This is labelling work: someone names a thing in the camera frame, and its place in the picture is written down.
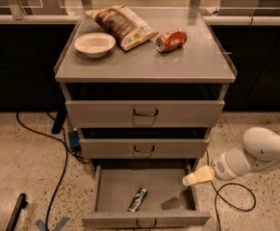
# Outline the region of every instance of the drawer handle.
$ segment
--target drawer handle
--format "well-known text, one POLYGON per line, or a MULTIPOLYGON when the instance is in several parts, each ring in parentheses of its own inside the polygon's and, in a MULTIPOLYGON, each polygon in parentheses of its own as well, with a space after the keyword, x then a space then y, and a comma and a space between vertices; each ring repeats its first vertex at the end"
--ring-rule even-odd
POLYGON ((138 113, 136 109, 133 110, 134 116, 157 116, 159 113, 159 110, 156 109, 155 113, 138 113))
POLYGON ((134 151, 139 152, 139 153, 151 153, 154 150, 155 150, 155 145, 152 145, 151 149, 149 149, 149 150, 140 150, 140 149, 137 149, 136 145, 134 145, 134 151))
POLYGON ((155 223, 152 225, 140 225, 139 220, 137 219, 137 227, 139 228, 155 228, 157 226, 157 219, 155 218, 155 223))

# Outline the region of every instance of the black cabinet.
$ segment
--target black cabinet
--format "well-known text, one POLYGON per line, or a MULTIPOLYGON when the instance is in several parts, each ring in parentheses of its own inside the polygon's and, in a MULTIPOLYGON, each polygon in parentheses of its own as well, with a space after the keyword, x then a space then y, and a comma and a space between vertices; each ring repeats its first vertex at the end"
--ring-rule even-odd
POLYGON ((225 110, 280 111, 280 26, 211 26, 238 76, 225 110))
POLYGON ((0 25, 0 111, 58 109, 63 95, 54 66, 73 28, 0 25))

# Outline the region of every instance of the snack bag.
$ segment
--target snack bag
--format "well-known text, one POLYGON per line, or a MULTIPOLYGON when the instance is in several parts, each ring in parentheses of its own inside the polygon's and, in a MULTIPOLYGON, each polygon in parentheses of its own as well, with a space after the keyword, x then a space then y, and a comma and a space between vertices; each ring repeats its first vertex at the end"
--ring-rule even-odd
POLYGON ((104 10, 86 11, 86 15, 112 35, 125 51, 158 35, 158 32, 155 32, 144 20, 123 5, 104 10))

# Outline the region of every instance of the speckled floor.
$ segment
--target speckled floor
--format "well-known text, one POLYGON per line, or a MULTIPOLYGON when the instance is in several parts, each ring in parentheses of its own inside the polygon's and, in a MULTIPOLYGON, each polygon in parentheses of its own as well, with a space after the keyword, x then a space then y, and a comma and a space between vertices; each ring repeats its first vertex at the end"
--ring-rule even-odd
MULTIPOLYGON (((53 121, 46 114, 21 113, 19 117, 27 126, 51 135, 53 121)), ((223 113, 210 136, 210 157, 241 146, 243 132, 253 126, 266 127, 280 135, 280 113, 223 113)), ((65 151, 60 142, 24 129, 17 122, 15 113, 0 113, 0 230, 6 230, 21 193, 26 193, 28 205, 22 210, 15 230, 42 230, 36 222, 45 221, 50 198, 63 171, 64 159, 65 151)), ((199 162, 199 167, 204 165, 206 157, 199 162)), ((280 230, 280 170, 247 174, 233 182, 250 188, 256 195, 257 205, 252 212, 241 213, 218 198, 222 230, 280 230)), ((217 188, 224 184, 217 180, 214 183, 217 188)), ((50 230, 63 218, 70 220, 62 230, 84 230, 81 216, 90 211, 93 185, 89 166, 69 157, 65 177, 50 212, 50 230)), ((217 230, 215 192, 211 184, 196 185, 195 189, 199 211, 211 214, 206 225, 164 230, 217 230)), ((233 186, 224 189, 222 194, 242 208, 253 203, 249 193, 233 186)))

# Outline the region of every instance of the gray drawer cabinet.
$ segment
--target gray drawer cabinet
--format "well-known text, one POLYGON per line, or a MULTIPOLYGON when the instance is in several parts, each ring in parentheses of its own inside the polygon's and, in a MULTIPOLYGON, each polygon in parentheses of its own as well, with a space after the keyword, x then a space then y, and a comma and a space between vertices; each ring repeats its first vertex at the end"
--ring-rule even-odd
POLYGON ((205 154, 235 69, 200 15, 134 11, 160 32, 184 28, 190 39, 168 54, 151 40, 94 60, 74 48, 79 36, 101 31, 84 17, 58 62, 56 80, 95 177, 83 224, 88 230, 204 225, 209 213, 198 211, 195 187, 181 180, 205 154), (127 212, 139 187, 148 195, 137 212, 127 212))

